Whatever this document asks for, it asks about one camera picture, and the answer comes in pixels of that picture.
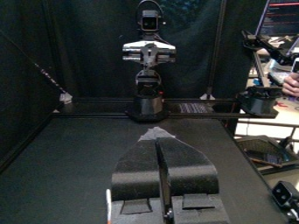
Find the black table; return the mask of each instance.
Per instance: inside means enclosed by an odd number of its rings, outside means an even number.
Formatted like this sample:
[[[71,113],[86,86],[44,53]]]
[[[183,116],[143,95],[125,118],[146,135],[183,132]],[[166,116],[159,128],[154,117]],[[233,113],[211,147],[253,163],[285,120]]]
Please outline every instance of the black table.
[[[0,176],[0,223],[106,223],[106,190],[122,155],[153,127],[202,151],[219,173],[233,224],[287,223],[253,164],[218,120],[52,118]]]

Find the desk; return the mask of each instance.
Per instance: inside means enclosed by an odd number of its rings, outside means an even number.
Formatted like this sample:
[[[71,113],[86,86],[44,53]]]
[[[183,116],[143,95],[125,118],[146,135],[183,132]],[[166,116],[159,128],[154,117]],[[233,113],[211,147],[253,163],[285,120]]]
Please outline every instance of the desk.
[[[52,118],[0,176],[2,224],[106,223],[106,190],[119,158],[159,126],[202,151],[219,173],[231,224],[287,223],[267,184],[218,120]]]
[[[287,97],[282,97],[277,101],[278,105],[275,106],[275,110],[279,112],[277,118],[239,119],[242,123],[238,124],[237,136],[267,135],[274,138],[286,138],[294,134],[294,139],[299,140],[299,129],[297,128],[294,131],[293,128],[299,126],[299,110],[297,109],[299,107],[299,101],[290,101]],[[298,152],[299,143],[294,143],[294,150]]]

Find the cable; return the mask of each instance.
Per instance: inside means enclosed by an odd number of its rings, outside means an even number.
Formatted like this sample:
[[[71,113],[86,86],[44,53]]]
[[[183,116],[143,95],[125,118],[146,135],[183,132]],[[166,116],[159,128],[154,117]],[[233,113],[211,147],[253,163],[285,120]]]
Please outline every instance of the cable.
[[[40,67],[40,65],[34,61],[34,59],[28,56],[28,54],[24,52],[22,47],[14,42],[14,40],[6,35],[3,30],[0,29],[0,33],[4,36],[4,38],[8,40],[8,42],[15,46],[15,48],[20,51],[20,53],[24,55],[24,57],[32,62],[35,67],[39,69],[40,73],[44,75],[44,77],[51,81],[54,86],[64,93],[68,92],[63,89],[62,85],[56,82],[56,80],[51,77],[51,75],[47,73],[47,71]]]

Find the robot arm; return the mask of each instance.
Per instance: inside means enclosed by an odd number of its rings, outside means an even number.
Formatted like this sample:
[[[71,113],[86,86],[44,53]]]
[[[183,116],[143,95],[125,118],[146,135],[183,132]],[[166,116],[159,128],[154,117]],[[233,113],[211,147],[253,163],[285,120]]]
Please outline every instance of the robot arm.
[[[265,48],[270,54],[270,57],[278,62],[282,66],[291,66],[295,62],[295,59],[299,57],[299,53],[293,53],[286,56],[281,53],[279,48],[269,44],[267,39],[263,36],[251,34],[249,31],[243,31],[245,37],[245,47],[258,51]]]

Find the camera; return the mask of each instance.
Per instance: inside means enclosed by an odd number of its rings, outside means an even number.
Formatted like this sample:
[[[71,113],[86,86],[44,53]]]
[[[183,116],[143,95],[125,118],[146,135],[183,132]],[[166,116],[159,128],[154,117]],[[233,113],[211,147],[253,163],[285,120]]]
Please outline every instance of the camera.
[[[143,17],[142,17],[142,30],[145,32],[158,32],[158,11],[157,10],[143,10]]]

